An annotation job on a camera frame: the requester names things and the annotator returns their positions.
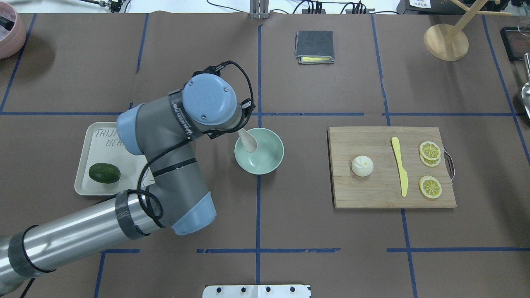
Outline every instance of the bowl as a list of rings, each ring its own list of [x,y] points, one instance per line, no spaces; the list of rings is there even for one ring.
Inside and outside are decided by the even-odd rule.
[[[235,160],[251,174],[263,175],[274,171],[284,159],[284,144],[280,137],[266,128],[252,128],[248,132],[258,142],[258,148],[249,153],[238,138],[234,148]]]
[[[0,15],[7,17],[15,23],[11,31],[7,32],[6,36],[3,37],[3,35],[0,35],[0,59],[3,59],[13,56],[24,46],[26,41],[26,28],[19,14],[7,3],[0,2]]]

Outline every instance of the folded cloth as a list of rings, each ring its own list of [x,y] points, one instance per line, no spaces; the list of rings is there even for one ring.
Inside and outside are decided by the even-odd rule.
[[[335,62],[333,31],[298,31],[295,57],[301,64]]]

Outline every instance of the wooden stand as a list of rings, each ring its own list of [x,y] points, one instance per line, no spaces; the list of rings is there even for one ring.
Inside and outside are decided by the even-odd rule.
[[[429,52],[436,58],[445,61],[456,61],[462,59],[465,54],[467,54],[467,50],[469,50],[469,41],[467,40],[466,35],[462,32],[462,29],[476,14],[485,14],[485,12],[480,12],[479,10],[488,0],[476,0],[469,10],[467,9],[467,6],[463,5],[458,0],[451,1],[462,9],[467,10],[464,16],[454,26],[449,24],[434,25],[427,29],[423,35],[423,42],[425,43],[427,50],[429,50]],[[506,13],[491,12],[489,12],[489,14],[506,15]]]

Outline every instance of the avocado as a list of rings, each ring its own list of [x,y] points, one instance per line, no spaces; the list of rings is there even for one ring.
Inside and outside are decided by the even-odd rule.
[[[89,169],[89,177],[99,183],[111,184],[120,180],[121,172],[110,163],[95,163]]]

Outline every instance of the knife blade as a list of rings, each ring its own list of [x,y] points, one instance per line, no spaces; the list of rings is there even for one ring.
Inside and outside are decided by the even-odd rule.
[[[403,168],[403,163],[401,161],[401,148],[399,144],[399,139],[397,137],[392,137],[391,139],[392,149],[394,150],[394,156],[396,157],[397,170],[399,171],[399,180],[401,182],[401,196],[406,197],[407,191],[409,190],[409,175],[407,171]]]

